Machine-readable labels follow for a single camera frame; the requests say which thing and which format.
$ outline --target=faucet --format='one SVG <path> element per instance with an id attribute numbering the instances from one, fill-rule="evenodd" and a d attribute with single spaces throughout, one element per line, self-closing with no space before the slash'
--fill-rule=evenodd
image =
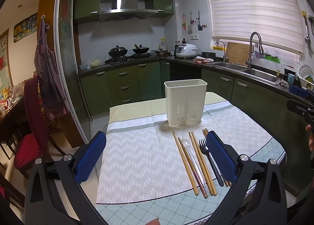
<path id="1" fill-rule="evenodd" d="M 245 64 L 247 64 L 247 69 L 252 68 L 252 40 L 253 40 L 254 35 L 257 35 L 257 37 L 258 37 L 258 52 L 259 52 L 259 54 L 264 54 L 261 35 L 258 32 L 254 31 L 250 37 L 249 59 L 245 63 Z"/>
<path id="2" fill-rule="evenodd" d="M 221 43 L 224 44 L 224 63 L 226 63 L 229 58 L 226 58 L 226 46 L 225 46 L 225 43 L 223 41 L 221 41 L 221 40 L 218 40 L 215 44 L 217 44 L 218 42 L 221 42 Z"/>

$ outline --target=window blind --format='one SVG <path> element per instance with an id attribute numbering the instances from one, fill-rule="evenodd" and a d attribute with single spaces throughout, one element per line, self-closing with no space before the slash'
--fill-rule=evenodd
<path id="1" fill-rule="evenodd" d="M 210 0 L 210 7 L 214 39 L 247 41 L 257 31 L 263 44 L 303 54 L 296 0 Z"/>

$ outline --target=floor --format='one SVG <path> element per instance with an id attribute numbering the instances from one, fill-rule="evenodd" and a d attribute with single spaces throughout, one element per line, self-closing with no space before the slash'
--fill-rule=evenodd
<path id="1" fill-rule="evenodd" d="M 107 127 L 109 122 L 109 114 L 102 114 L 96 118 L 91 123 L 91 134 L 92 137 L 98 132 L 103 131 L 106 133 Z M 75 151 L 78 148 L 71 148 L 68 141 L 66 140 L 64 134 L 62 132 L 52 134 L 53 139 L 55 142 L 64 150 L 65 153 L 74 154 Z M 12 152 L 9 150 L 5 144 L 3 144 L 3 147 L 7 151 L 9 155 L 12 154 Z M 60 153 L 52 146 L 49 145 L 49 152 L 54 160 L 59 160 L 61 158 Z M 0 172 L 5 174 L 5 177 L 7 180 L 9 180 L 22 194 L 25 195 L 26 193 L 26 187 L 27 187 L 27 180 L 21 175 L 21 173 L 14 168 L 13 165 L 14 161 L 14 155 L 12 155 L 12 158 L 10 160 L 7 159 L 7 157 L 4 155 L 4 153 L 0 150 L 0 162 L 7 168 L 5 171 L 3 168 L 0 167 Z M 89 176 L 88 180 L 81 184 L 81 187 L 83 188 L 84 192 L 88 196 L 89 200 L 95 204 L 96 198 L 97 198 L 97 188 L 98 188 L 98 174 L 100 172 L 101 167 L 101 157 L 98 160 L 95 169 Z M 68 214 L 78 219 L 76 213 L 74 212 L 66 194 L 62 187 L 62 184 L 60 181 L 56 181 L 56 185 L 60 194 L 60 197 L 63 201 L 63 204 L 68 212 Z M 290 207 L 295 202 L 295 197 L 293 197 L 290 193 L 286 192 L 286 198 L 287 198 L 287 206 Z M 15 214 L 23 221 L 24 218 L 24 212 L 22 208 L 17 208 L 14 205 L 10 204 L 10 207 L 15 212 Z"/>

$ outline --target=rice cooker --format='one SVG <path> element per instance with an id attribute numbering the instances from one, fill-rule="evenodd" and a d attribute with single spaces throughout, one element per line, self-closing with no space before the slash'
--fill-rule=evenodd
<path id="1" fill-rule="evenodd" d="M 197 47 L 193 44 L 181 44 L 175 50 L 175 55 L 179 58 L 190 58 L 197 55 Z"/>

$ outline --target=black fork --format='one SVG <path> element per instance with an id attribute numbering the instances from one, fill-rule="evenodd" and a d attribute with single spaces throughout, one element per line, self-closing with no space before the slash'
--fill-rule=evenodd
<path id="1" fill-rule="evenodd" d="M 220 185 L 221 187 L 223 187 L 223 186 L 224 186 L 224 182 L 223 182 L 223 180 L 222 180 L 222 178 L 221 178 L 221 176 L 220 176 L 220 174 L 219 174 L 219 172 L 218 172 L 218 169 L 216 168 L 215 163 L 214 163 L 213 160 L 212 160 L 212 157 L 209 155 L 209 150 L 208 150 L 208 147 L 206 146 L 206 141 L 205 141 L 204 139 L 201 139 L 201 140 L 199 141 L 199 146 L 200 146 L 200 148 L 201 148 L 201 152 L 202 152 L 204 155 L 207 156 L 207 158 L 208 158 L 208 160 L 209 160 L 209 163 L 210 163 L 210 165 L 211 165 L 211 167 L 212 167 L 212 169 L 213 169 L 213 171 L 214 171 L 214 173 L 215 173 L 215 176 L 216 176 L 216 178 L 217 178 L 217 181 L 218 181 L 219 185 Z"/>

